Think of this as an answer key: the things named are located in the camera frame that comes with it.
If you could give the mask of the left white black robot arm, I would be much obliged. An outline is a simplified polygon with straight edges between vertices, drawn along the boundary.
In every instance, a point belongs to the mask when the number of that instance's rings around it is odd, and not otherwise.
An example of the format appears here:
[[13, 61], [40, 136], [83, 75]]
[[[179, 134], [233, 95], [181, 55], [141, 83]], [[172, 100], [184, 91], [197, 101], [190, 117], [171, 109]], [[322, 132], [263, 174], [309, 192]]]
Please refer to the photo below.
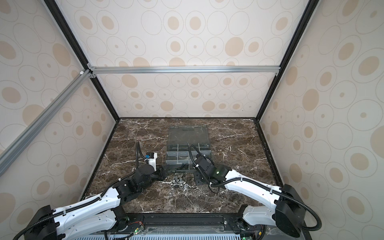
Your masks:
[[40, 208], [30, 223], [14, 236], [15, 240], [63, 240], [69, 238], [69, 230], [75, 225], [105, 211], [115, 213], [115, 209], [138, 198], [156, 181], [164, 181], [171, 172], [167, 164], [157, 164], [157, 153], [147, 153], [144, 164], [127, 176], [106, 187], [102, 193], [75, 204], [52, 209]]

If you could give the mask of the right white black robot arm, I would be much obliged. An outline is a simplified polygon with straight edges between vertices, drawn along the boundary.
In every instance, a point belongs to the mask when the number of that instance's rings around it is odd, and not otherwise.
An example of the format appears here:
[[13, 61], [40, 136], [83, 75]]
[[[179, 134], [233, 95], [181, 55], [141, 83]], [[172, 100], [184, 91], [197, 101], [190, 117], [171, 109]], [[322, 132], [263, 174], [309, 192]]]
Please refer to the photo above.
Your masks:
[[323, 226], [319, 215], [304, 204], [290, 185], [268, 185], [246, 177], [225, 165], [214, 161], [190, 144], [188, 152], [194, 168], [201, 174], [209, 189], [224, 188], [245, 195], [262, 204], [260, 207], [245, 206], [240, 210], [244, 223], [275, 226], [291, 237], [298, 238], [302, 231], [318, 231]]

